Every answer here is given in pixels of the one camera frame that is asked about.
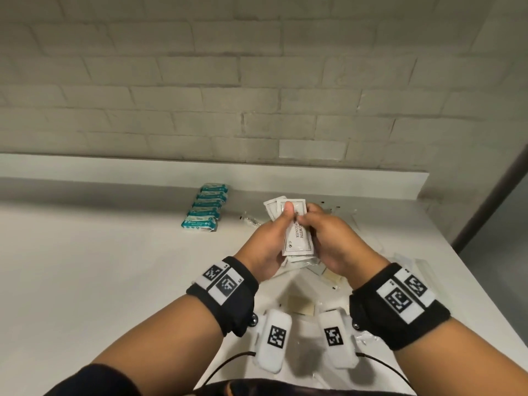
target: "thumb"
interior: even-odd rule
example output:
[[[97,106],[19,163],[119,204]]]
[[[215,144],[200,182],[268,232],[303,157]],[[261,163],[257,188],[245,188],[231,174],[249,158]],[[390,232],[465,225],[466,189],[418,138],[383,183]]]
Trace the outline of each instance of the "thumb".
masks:
[[[273,225],[280,231],[286,232],[288,226],[292,223],[295,218],[295,210],[292,202],[286,202],[282,214],[275,219]]]
[[[307,212],[304,215],[299,215],[297,217],[297,222],[302,226],[311,226],[317,230],[320,227],[323,221],[324,214],[316,212]]]

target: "black sleeve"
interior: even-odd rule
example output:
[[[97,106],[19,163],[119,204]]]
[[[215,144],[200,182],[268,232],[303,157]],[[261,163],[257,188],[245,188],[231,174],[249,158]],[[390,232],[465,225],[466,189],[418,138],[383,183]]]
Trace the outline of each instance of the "black sleeve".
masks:
[[[103,364],[90,364],[44,396],[141,396],[124,374]]]

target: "hand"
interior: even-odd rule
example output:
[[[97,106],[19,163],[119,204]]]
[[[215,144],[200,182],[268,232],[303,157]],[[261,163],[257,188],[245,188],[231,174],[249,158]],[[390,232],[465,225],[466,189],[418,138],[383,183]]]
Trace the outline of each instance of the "hand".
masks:
[[[333,273],[344,276],[354,289],[389,263],[341,218],[324,213],[317,204],[308,203],[307,209],[297,221],[312,228],[315,250],[323,264]]]
[[[287,202],[282,214],[275,221],[261,225],[234,255],[259,283],[275,275],[284,261],[281,252],[284,236],[294,217],[294,205]]]

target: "white sensor device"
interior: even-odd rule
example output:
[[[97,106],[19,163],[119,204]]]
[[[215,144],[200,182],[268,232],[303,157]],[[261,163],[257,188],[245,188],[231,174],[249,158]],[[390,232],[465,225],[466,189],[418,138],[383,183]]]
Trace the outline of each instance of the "white sensor device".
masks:
[[[263,370],[277,374],[281,371],[286,344],[292,331],[292,317],[280,310],[268,310],[259,315],[256,330],[259,333],[254,361]]]
[[[328,357],[337,369],[354,368],[359,363],[352,343],[352,319],[343,308],[320,313],[319,326]]]

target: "stack of teal packages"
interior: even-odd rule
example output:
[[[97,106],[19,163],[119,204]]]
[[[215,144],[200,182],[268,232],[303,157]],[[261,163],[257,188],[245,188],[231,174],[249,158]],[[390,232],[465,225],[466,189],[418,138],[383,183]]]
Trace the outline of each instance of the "stack of teal packages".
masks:
[[[228,200],[228,187],[222,183],[206,183],[196,195],[193,206],[181,227],[201,232],[215,231],[220,209]]]

